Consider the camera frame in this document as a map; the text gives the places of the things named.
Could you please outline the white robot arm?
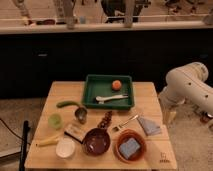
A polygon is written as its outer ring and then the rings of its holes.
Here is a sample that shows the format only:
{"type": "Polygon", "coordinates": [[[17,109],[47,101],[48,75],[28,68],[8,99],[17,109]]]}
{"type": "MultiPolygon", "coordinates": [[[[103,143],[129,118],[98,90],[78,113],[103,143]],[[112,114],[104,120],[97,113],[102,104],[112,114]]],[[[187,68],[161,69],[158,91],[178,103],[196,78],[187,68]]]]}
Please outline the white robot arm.
{"type": "Polygon", "coordinates": [[[173,120],[176,114],[174,108],[186,99],[213,115],[213,87],[205,83],[208,75],[207,67],[201,62],[192,62],[167,73],[167,85],[158,95],[165,125],[173,120]]]}

